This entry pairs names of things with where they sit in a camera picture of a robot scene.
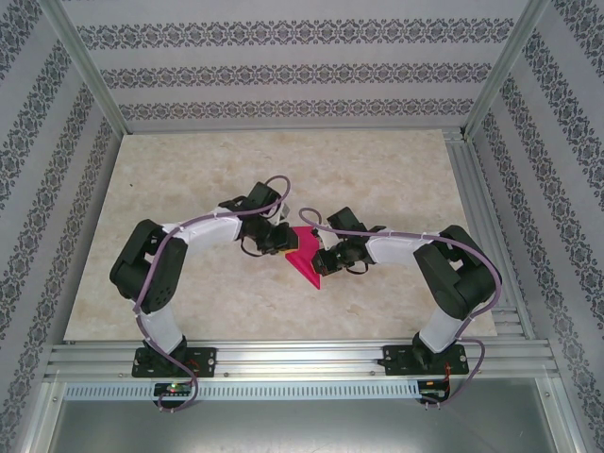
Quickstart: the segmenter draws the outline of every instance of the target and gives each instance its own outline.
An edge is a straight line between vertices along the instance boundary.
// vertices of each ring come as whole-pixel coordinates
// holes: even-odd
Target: marble tabletop
[[[187,220],[276,174],[292,180],[293,225],[303,225],[302,207],[326,217],[348,206],[367,227],[467,227],[440,130],[126,136],[65,340],[141,338],[130,304],[109,282],[139,221]],[[251,258],[238,243],[187,259],[172,303],[191,340],[410,338],[436,307],[416,266],[341,272],[323,278],[318,291],[282,256]],[[491,313],[467,332],[496,335]]]

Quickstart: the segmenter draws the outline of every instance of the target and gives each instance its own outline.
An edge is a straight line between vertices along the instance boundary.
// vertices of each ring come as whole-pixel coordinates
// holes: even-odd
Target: black mounting plate
[[[386,376],[444,375],[447,363],[451,367],[451,375],[467,375],[470,372],[465,348],[461,344],[453,344],[445,352],[435,355],[427,370],[413,356],[413,346],[410,344],[389,344],[382,350],[384,359],[377,363],[385,367]]]
[[[134,355],[132,364],[133,378],[187,378],[187,375],[180,368],[175,373],[166,373],[164,368],[150,368],[151,362],[148,348],[139,347]],[[186,366],[191,368],[198,378],[213,378],[214,370],[216,369],[216,348],[215,347],[187,347],[185,360],[182,361]]]

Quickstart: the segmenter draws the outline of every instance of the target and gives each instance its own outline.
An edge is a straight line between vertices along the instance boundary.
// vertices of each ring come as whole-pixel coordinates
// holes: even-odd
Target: wall panel
[[[0,2],[0,451],[62,341],[118,140],[35,2]]]
[[[552,341],[594,451],[604,451],[599,8],[547,7],[475,137],[532,322]]]
[[[462,126],[525,4],[63,3],[135,132]]]

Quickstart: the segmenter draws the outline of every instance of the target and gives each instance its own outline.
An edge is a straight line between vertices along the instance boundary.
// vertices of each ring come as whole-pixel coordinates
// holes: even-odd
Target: metal bracket
[[[447,365],[450,375],[467,375],[468,367],[465,348],[461,344],[453,344],[445,352],[438,354],[428,369],[413,356],[413,346],[410,344],[388,344],[382,348],[384,359],[377,361],[386,370],[386,376],[438,376],[445,374]]]
[[[187,378],[181,369],[167,373],[165,367],[153,366],[152,353],[146,347],[139,347],[134,355],[132,376],[134,378]],[[187,347],[183,364],[188,366],[198,378],[213,378],[216,369],[215,347]]]
[[[528,341],[514,309],[495,309],[498,336],[482,338],[488,354],[476,379],[543,378],[559,376],[558,365],[547,340]],[[224,342],[188,341],[188,347],[215,347],[218,361],[214,379],[245,381],[360,380],[387,377],[383,346],[411,344],[411,339],[357,340],[347,342]],[[52,382],[137,382],[132,360],[140,342],[76,342],[57,344],[44,372],[44,381]],[[476,365],[480,348],[465,345],[470,368]],[[442,376],[442,370],[433,378]],[[166,377],[157,382],[171,380]]]

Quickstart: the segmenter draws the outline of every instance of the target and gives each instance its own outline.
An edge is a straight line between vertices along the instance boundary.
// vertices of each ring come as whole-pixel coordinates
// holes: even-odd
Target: purple cable
[[[266,180],[265,184],[270,184],[275,179],[283,179],[285,181],[285,183],[287,184],[287,187],[286,187],[283,195],[278,200],[271,203],[270,205],[267,205],[263,208],[258,208],[257,210],[242,210],[239,212],[219,212],[216,214],[204,214],[199,217],[195,217],[194,219],[188,220],[188,221],[180,224],[179,226],[176,226],[163,238],[163,240],[159,244],[158,251],[156,252],[153,262],[151,263],[151,267],[149,268],[149,272],[147,273],[147,277],[144,280],[143,287],[141,288],[141,292],[139,293],[139,296],[137,297],[137,300],[134,304],[134,308],[132,309],[132,311],[134,311],[134,314],[136,315],[136,324],[139,327],[139,330],[143,334],[143,337],[145,338],[145,340],[147,341],[149,346],[151,346],[158,354],[160,354],[162,357],[164,357],[170,363],[176,365],[178,368],[180,368],[185,373],[187,373],[191,377],[191,382],[193,383],[193,386],[194,386],[193,396],[190,399],[188,399],[187,401],[185,401],[184,403],[182,403],[177,408],[166,409],[163,406],[161,406],[161,400],[163,399],[163,394],[162,394],[158,399],[159,411],[169,411],[169,412],[182,411],[183,409],[186,409],[189,406],[191,406],[192,403],[197,398],[197,395],[199,394],[199,383],[197,382],[197,376],[194,374],[194,372],[191,369],[189,369],[189,367],[180,363],[179,361],[177,361],[176,359],[171,357],[170,354],[168,354],[163,349],[161,349],[159,347],[159,345],[151,339],[149,332],[147,331],[146,327],[143,324],[143,319],[141,319],[141,305],[143,304],[144,298],[146,297],[147,292],[149,291],[149,286],[151,286],[151,280],[153,279],[153,275],[155,274],[156,269],[158,267],[159,257],[163,253],[163,249],[166,247],[166,244],[168,243],[168,241],[170,241],[170,239],[175,234],[177,234],[179,231],[181,231],[183,228],[190,227],[191,225],[197,224],[199,222],[203,222],[204,220],[209,220],[209,219],[214,219],[214,218],[240,217],[242,215],[260,214],[260,213],[266,212],[268,210],[271,210],[278,204],[282,203],[285,200],[285,198],[287,198],[287,196],[290,194],[290,189],[292,188],[292,182],[290,181],[290,179],[288,179],[284,175],[276,175],[276,176],[269,177]]]
[[[448,243],[454,247],[458,247],[461,250],[464,250],[464,251],[468,252],[469,254],[475,256],[477,259],[480,260],[480,262],[482,262],[482,264],[484,264],[486,266],[486,268],[491,273],[491,276],[493,277],[493,280],[495,282],[495,295],[493,296],[493,299],[491,300],[491,302],[489,302],[483,308],[471,312],[468,315],[468,317],[465,318],[465,320],[461,324],[458,331],[455,333],[456,340],[458,340],[462,343],[474,343],[474,344],[478,344],[480,346],[480,356],[478,357],[478,362],[477,362],[476,366],[474,367],[474,369],[472,370],[472,372],[470,373],[470,375],[468,376],[468,378],[463,382],[461,387],[457,390],[457,392],[455,392],[453,395],[451,395],[446,401],[444,401],[440,404],[432,404],[431,406],[432,407],[444,406],[444,405],[448,404],[450,401],[454,400],[461,392],[463,392],[465,390],[465,387],[472,381],[472,379],[478,372],[478,369],[482,365],[482,362],[484,361],[484,356],[486,354],[486,348],[484,346],[484,343],[481,340],[476,339],[476,338],[461,339],[460,337],[461,337],[461,334],[463,333],[463,331],[468,327],[468,325],[472,322],[472,320],[474,318],[476,318],[478,315],[484,313],[485,311],[490,310],[499,301],[499,297],[501,296],[501,280],[499,279],[499,273],[497,272],[495,267],[491,264],[491,262],[484,255],[482,255],[476,249],[470,247],[469,245],[466,245],[465,243],[460,243],[459,241],[455,241],[453,239],[442,238],[441,236],[433,236],[430,234],[405,233],[405,232],[400,232],[400,231],[391,231],[391,232],[383,232],[383,231],[369,232],[369,231],[367,231],[367,232],[365,232],[365,231],[349,231],[349,230],[345,230],[345,229],[335,229],[335,228],[330,228],[329,226],[323,226],[316,222],[313,222],[312,220],[310,220],[304,216],[304,212],[312,212],[313,214],[317,215],[319,217],[319,219],[321,219],[320,212],[313,208],[302,208],[298,212],[298,215],[305,223],[307,223],[310,226],[315,227],[317,229],[322,229],[324,231],[329,231],[331,233],[336,233],[336,234],[344,234],[347,236],[365,236],[365,237],[366,236],[380,236],[380,237],[394,236],[394,237],[399,237],[399,238],[426,239],[429,241],[438,241],[440,243]]]

